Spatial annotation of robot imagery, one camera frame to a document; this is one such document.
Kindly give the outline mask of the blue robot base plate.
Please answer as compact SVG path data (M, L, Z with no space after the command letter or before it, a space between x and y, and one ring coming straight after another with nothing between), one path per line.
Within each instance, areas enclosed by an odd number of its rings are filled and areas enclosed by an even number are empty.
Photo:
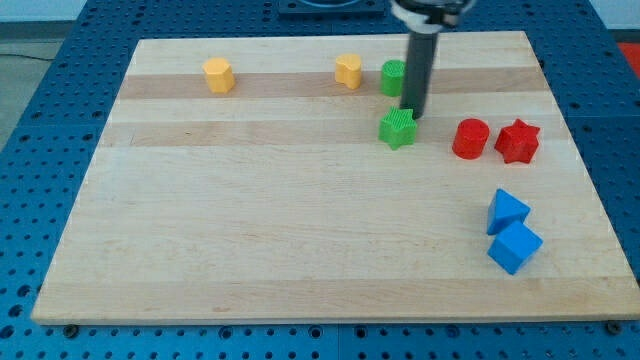
M277 0L280 17L320 15L383 15L384 0Z

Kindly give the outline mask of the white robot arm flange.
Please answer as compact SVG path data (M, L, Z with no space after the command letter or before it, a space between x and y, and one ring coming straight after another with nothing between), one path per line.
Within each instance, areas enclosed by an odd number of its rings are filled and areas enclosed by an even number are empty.
M391 12L415 33L434 34L457 27L476 0L391 0Z

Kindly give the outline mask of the dark cylindrical robot arm tool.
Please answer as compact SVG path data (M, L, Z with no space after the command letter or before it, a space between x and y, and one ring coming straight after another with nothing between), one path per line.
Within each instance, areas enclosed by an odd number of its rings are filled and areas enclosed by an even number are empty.
M409 33L400 107L419 119L425 111L439 33Z

